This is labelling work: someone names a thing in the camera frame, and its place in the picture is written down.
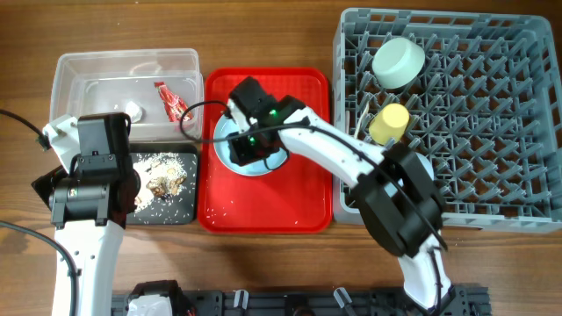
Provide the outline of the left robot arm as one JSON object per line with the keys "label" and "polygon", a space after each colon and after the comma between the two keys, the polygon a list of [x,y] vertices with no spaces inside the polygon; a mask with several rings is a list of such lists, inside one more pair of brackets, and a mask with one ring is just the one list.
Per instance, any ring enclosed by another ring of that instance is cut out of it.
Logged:
{"label": "left robot arm", "polygon": [[108,315],[128,214],[141,180],[124,112],[65,114],[42,129],[61,166],[33,183],[54,226],[54,315]]}

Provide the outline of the white tissue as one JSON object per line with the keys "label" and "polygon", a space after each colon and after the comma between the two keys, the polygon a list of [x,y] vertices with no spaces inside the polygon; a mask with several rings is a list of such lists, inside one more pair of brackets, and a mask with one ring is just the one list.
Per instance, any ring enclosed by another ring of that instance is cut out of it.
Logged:
{"label": "white tissue", "polygon": [[143,110],[133,101],[128,101],[125,105],[125,113],[129,116],[132,123],[141,121]]}

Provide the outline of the rice and food scraps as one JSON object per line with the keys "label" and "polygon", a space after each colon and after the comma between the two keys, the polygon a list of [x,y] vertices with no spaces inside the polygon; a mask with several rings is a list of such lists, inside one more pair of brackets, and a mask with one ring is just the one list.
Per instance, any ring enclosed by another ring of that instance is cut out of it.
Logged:
{"label": "rice and food scraps", "polygon": [[177,153],[134,154],[133,168],[140,177],[136,212],[153,211],[158,205],[171,206],[185,189],[187,173]]}

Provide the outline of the light blue bowl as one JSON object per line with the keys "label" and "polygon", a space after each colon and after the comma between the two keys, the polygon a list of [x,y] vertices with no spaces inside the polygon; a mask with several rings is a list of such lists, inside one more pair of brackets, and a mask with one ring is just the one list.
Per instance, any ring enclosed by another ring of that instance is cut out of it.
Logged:
{"label": "light blue bowl", "polygon": [[417,153],[416,155],[417,155],[418,159],[420,160],[422,166],[425,168],[425,170],[429,174],[429,177],[432,180],[434,180],[435,179],[435,172],[434,172],[434,169],[433,169],[432,164],[429,161],[429,159],[426,156],[424,156],[423,154],[420,154],[420,153]]}

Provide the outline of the red snack wrapper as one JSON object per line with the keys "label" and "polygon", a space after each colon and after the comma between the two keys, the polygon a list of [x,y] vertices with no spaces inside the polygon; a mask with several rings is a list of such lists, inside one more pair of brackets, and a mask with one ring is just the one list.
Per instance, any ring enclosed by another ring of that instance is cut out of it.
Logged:
{"label": "red snack wrapper", "polygon": [[172,92],[166,83],[156,82],[154,86],[158,91],[160,99],[163,101],[163,107],[169,122],[178,122],[183,113],[188,109],[187,103],[185,103],[180,96]]}

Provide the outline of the mint green bowl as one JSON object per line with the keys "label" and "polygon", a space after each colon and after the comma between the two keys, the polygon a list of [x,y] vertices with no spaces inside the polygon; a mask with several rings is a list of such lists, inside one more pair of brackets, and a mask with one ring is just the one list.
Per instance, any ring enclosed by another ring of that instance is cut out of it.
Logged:
{"label": "mint green bowl", "polygon": [[385,89],[398,89],[410,83],[421,72],[425,62],[422,47],[405,38],[387,41],[374,55],[372,71]]}

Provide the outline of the light blue plate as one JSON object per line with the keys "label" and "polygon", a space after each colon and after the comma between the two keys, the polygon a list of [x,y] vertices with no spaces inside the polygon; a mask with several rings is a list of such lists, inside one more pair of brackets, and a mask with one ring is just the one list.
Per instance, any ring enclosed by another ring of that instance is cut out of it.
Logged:
{"label": "light blue plate", "polygon": [[[213,137],[214,139],[225,138],[230,133],[238,131],[237,125],[232,119],[221,116],[218,120]],[[284,150],[279,150],[275,154],[270,155],[267,159],[260,162],[252,162],[245,166],[239,166],[230,159],[230,149],[225,141],[213,144],[215,153],[220,161],[231,171],[241,176],[263,176],[271,171],[282,167],[288,162],[288,154]]]}

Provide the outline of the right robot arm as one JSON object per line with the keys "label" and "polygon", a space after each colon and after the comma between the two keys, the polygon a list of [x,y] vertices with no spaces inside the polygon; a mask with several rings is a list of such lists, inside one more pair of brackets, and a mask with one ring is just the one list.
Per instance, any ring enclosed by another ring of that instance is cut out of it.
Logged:
{"label": "right robot arm", "polygon": [[441,251],[445,202],[420,156],[403,145],[384,148],[351,137],[290,96],[230,94],[233,162],[247,164],[280,148],[315,162],[350,189],[371,237],[395,255],[404,291],[429,314],[444,307],[451,287]]}

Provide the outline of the white plastic fork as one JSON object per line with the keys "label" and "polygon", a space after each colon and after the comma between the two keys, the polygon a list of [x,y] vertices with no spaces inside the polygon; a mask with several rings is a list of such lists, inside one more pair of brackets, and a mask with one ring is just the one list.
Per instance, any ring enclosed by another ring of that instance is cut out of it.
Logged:
{"label": "white plastic fork", "polygon": [[359,116],[359,119],[356,123],[356,130],[354,132],[354,138],[355,139],[358,139],[358,135],[362,130],[362,124],[363,124],[364,119],[366,118],[367,114],[369,113],[369,109],[370,109],[370,106],[369,106],[369,103],[367,103],[367,105],[364,106],[364,109],[362,110],[361,115]]}

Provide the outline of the yellow plastic cup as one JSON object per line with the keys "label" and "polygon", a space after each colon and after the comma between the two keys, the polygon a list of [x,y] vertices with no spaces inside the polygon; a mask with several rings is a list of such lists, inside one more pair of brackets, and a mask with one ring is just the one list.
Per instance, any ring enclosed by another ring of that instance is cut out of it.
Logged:
{"label": "yellow plastic cup", "polygon": [[376,143],[385,145],[390,139],[401,139],[409,120],[410,115],[404,105],[388,104],[371,121],[368,132]]}

